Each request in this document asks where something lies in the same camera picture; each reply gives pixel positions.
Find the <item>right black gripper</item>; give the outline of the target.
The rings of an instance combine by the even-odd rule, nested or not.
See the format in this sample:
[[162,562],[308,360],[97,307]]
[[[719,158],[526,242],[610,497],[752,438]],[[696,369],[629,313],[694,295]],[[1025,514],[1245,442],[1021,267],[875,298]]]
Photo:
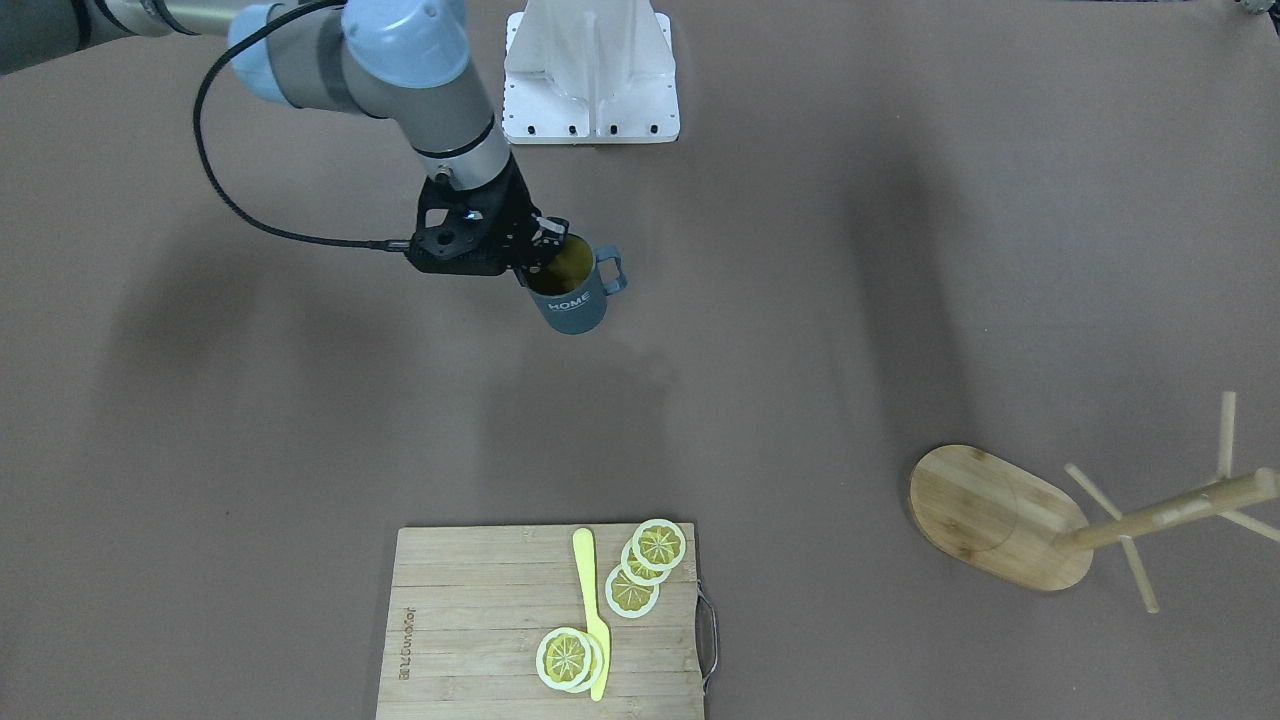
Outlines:
[[540,217],[515,160],[474,190],[457,190],[438,173],[434,208],[445,210],[444,220],[434,227],[436,269],[515,268],[522,287],[538,290],[540,266],[564,249],[567,220]]

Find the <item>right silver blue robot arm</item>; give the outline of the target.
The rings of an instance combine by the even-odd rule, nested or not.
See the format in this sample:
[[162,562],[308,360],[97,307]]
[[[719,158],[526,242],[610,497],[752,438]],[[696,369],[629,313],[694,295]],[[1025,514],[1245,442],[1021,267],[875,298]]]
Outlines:
[[424,273],[526,282],[564,252],[568,224],[532,202],[474,67],[462,1],[5,1],[1,65],[12,74],[119,38],[215,36],[227,50],[192,109],[206,177],[204,104],[232,69],[255,96],[394,122],[426,178],[404,240],[357,249],[403,255]]

